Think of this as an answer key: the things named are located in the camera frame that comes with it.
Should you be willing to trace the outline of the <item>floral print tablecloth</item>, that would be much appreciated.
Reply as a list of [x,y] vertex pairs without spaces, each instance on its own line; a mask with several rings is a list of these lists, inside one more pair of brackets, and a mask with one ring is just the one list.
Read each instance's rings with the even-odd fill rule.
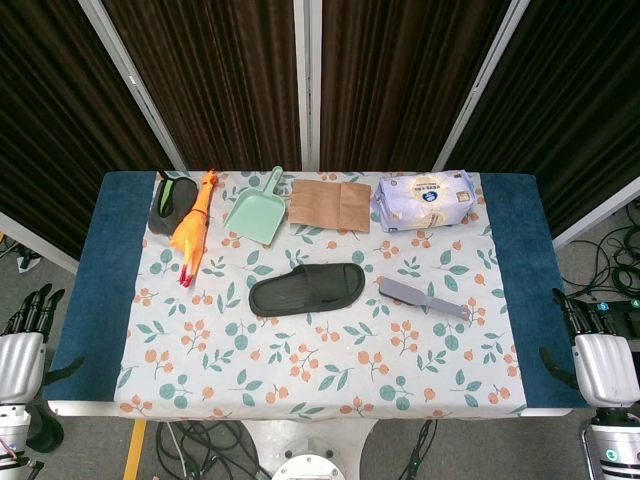
[[[485,202],[457,226],[395,234],[283,223],[264,246],[224,226],[266,173],[225,172],[201,268],[178,282],[181,254],[142,239],[121,372],[122,414],[235,419],[503,417],[526,398]],[[260,317],[251,287],[302,264],[354,263],[350,306]],[[379,293],[384,278],[462,305],[462,320]]]

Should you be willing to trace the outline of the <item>dark gray shoe green lining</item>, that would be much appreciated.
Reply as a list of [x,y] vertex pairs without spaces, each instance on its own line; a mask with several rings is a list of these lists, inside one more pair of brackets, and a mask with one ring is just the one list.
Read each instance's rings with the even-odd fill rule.
[[188,177],[170,177],[165,171],[158,174],[161,180],[151,203],[148,228],[153,234],[170,237],[191,211],[198,187]]

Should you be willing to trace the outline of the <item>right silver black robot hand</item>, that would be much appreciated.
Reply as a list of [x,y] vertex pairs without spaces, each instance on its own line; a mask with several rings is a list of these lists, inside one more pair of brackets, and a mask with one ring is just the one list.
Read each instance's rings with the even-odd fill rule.
[[603,315],[586,303],[552,290],[569,335],[574,371],[562,369],[546,347],[539,356],[552,377],[580,392],[593,407],[621,408],[640,402],[640,321]]

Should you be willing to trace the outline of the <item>silver partition frame post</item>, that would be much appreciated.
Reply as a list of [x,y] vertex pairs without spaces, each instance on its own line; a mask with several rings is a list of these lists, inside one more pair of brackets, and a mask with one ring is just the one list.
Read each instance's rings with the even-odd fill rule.
[[500,26],[491,42],[480,69],[472,83],[461,110],[432,167],[434,172],[445,169],[460,137],[464,133],[476,107],[498,64],[517,30],[531,0],[510,0]]
[[155,138],[171,162],[173,169],[186,172],[188,167],[102,0],[76,1],[104,46]]
[[624,186],[610,198],[595,207],[589,213],[574,222],[571,226],[553,238],[553,249],[558,251],[571,241],[579,237],[606,217],[614,214],[632,200],[640,196],[640,176]]
[[322,0],[292,0],[301,169],[320,170]]
[[2,211],[0,211],[0,231],[71,274],[77,273],[79,266],[78,260],[72,258],[70,255],[57,248],[35,232],[29,230]]

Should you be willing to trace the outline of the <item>white table pedestal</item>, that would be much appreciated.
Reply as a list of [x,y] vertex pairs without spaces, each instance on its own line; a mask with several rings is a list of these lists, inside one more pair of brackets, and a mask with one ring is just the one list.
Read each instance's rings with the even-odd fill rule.
[[315,454],[331,459],[347,480],[360,480],[360,462],[376,422],[346,418],[303,422],[244,420],[256,447],[260,466],[272,477],[277,467],[293,456]]

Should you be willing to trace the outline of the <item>pale purple tissue pack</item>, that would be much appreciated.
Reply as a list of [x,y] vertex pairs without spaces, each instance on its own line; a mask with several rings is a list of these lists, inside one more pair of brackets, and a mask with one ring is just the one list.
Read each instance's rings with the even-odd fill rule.
[[460,224],[476,202],[475,186],[465,170],[383,177],[372,210],[384,232]]

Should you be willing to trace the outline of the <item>blue towel table cover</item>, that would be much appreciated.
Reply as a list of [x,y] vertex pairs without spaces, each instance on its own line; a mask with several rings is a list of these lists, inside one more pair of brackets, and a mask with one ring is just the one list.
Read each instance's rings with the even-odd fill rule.
[[[116,171],[103,178],[53,359],[54,367],[77,358],[84,363],[69,379],[45,388],[51,403],[107,404],[114,397],[155,179],[153,171]],[[574,369],[563,316],[552,297],[562,280],[536,179],[484,173],[481,183],[527,407],[538,415],[583,408],[579,391],[552,377],[539,356],[546,347],[562,368]]]

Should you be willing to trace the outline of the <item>brown paper bag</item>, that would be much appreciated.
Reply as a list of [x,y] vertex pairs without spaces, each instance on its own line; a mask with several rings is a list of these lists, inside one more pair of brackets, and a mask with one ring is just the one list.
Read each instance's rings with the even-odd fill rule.
[[322,229],[368,233],[371,187],[361,183],[293,182],[288,220]]

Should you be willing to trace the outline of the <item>yellow floor tape strip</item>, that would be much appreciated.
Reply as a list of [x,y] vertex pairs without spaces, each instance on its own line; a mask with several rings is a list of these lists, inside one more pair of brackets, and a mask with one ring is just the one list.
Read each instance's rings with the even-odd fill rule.
[[143,419],[134,421],[122,480],[136,480],[142,456],[147,422]]

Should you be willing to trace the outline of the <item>white round robot torso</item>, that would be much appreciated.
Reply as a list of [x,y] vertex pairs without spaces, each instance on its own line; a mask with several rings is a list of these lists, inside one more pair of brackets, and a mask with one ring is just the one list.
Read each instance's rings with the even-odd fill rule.
[[347,480],[342,470],[320,455],[293,456],[277,467],[271,480]]

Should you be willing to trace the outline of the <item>black slide sandal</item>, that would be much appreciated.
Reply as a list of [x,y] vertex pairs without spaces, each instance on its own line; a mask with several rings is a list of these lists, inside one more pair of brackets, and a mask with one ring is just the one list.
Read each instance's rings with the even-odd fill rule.
[[260,317],[333,311],[354,303],[364,287],[365,272],[357,264],[302,264],[253,285],[249,306]]

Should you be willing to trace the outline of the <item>orange rubber chicken toy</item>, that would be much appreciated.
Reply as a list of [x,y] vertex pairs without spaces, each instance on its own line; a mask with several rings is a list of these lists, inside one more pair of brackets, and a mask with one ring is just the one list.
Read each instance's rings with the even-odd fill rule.
[[183,253],[183,265],[178,282],[185,288],[189,288],[195,279],[204,255],[211,197],[217,180],[215,170],[209,170],[203,175],[193,207],[170,238],[170,245]]

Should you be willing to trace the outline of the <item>dark brown curtain panel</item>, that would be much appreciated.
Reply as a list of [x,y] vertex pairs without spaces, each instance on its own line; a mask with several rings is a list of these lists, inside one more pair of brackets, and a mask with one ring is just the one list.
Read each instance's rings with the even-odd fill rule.
[[77,259],[107,173],[171,167],[77,0],[0,0],[0,212]]
[[510,0],[323,0],[320,167],[430,170]]
[[300,169],[293,0],[102,1],[190,169]]
[[640,0],[530,0],[447,163],[535,176],[559,235],[640,176]]

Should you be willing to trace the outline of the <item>grey scrub brush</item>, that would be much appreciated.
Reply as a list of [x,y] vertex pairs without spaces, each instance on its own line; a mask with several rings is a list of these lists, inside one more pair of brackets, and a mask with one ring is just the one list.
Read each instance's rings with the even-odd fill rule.
[[379,293],[408,305],[435,309],[441,313],[453,315],[462,320],[468,320],[470,318],[470,311],[467,307],[435,298],[421,290],[392,279],[384,278],[379,285]]

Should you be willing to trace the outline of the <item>mint green plastic dustpan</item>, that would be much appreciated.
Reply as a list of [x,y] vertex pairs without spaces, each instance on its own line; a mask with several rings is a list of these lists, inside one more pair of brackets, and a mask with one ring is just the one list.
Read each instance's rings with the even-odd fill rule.
[[242,192],[224,226],[241,237],[270,245],[286,212],[285,201],[275,194],[282,174],[283,169],[276,166],[262,189],[249,188]]

